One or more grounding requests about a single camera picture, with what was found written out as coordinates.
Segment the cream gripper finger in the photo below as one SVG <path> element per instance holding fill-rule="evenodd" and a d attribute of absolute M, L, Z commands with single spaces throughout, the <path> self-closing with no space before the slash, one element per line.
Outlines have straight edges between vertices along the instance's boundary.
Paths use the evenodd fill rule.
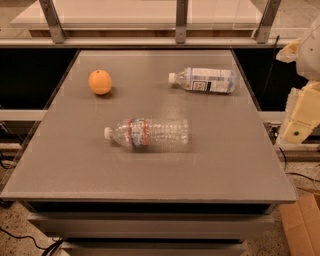
<path fill-rule="evenodd" d="M 284 63 L 291 63 L 297 59 L 298 46 L 300 44 L 301 39 L 297 38 L 287 44 L 283 49 L 281 49 L 276 55 L 276 59 L 278 61 Z"/>
<path fill-rule="evenodd" d="M 280 140 L 300 144 L 320 125 L 320 82 L 292 88 L 287 99 Z"/>

